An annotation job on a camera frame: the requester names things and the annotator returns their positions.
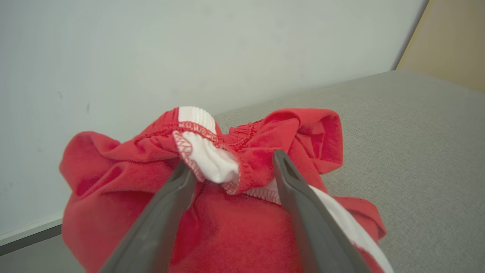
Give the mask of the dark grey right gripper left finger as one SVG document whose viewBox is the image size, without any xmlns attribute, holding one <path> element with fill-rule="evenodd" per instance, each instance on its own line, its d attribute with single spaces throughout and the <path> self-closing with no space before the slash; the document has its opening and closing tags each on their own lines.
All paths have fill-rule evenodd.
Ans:
<svg viewBox="0 0 485 273">
<path fill-rule="evenodd" d="M 133 223 L 99 273 L 168 273 L 180 220 L 196 186 L 180 162 Z"/>
</svg>

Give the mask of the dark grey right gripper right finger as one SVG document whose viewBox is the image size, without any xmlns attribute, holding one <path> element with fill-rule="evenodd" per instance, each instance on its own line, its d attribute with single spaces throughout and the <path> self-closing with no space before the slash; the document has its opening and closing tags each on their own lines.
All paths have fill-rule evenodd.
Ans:
<svg viewBox="0 0 485 273">
<path fill-rule="evenodd" d="M 286 152 L 272 154 L 280 202 L 290 214 L 305 273 L 371 273 Z"/>
</svg>

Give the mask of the red garment with white trim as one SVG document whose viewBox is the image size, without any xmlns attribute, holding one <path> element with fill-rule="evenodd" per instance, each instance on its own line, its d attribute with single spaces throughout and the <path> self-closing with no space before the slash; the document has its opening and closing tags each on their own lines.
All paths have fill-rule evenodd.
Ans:
<svg viewBox="0 0 485 273">
<path fill-rule="evenodd" d="M 301 273 L 274 179 L 275 150 L 290 157 L 372 273 L 394 273 L 378 246 L 386 228 L 377 208 L 332 197 L 322 181 L 343 164 L 341 119 L 326 109 L 281 109 L 223 134 L 205 110 L 177 107 L 123 143 L 78 133 L 59 165 L 72 190 L 64 242 L 87 273 L 98 273 L 183 160 L 198 182 L 180 220 L 170 273 Z"/>
</svg>

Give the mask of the grey fabric sofa seat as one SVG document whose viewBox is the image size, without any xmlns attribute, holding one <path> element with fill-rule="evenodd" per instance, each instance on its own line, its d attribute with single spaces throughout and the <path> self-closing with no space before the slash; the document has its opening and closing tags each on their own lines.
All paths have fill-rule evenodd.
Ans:
<svg viewBox="0 0 485 273">
<path fill-rule="evenodd" d="M 485 273 L 485 94 L 390 71 L 215 116 L 223 132 L 281 108 L 336 111 L 344 163 L 329 192 L 372 202 L 395 273 Z"/>
</svg>

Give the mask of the white and grey baseboard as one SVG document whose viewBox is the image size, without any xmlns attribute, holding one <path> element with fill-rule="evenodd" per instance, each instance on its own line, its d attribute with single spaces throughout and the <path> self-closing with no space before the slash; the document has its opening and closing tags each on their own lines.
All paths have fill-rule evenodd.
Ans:
<svg viewBox="0 0 485 273">
<path fill-rule="evenodd" d="M 40 243 L 62 233 L 63 213 L 0 234 L 0 256 Z"/>
</svg>

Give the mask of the beige wooden panel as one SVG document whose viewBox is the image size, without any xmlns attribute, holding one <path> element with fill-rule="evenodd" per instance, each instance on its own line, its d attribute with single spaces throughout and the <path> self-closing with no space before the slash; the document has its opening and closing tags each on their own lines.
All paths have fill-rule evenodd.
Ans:
<svg viewBox="0 0 485 273">
<path fill-rule="evenodd" d="M 429 0 L 396 69 L 485 93 L 485 0 Z"/>
</svg>

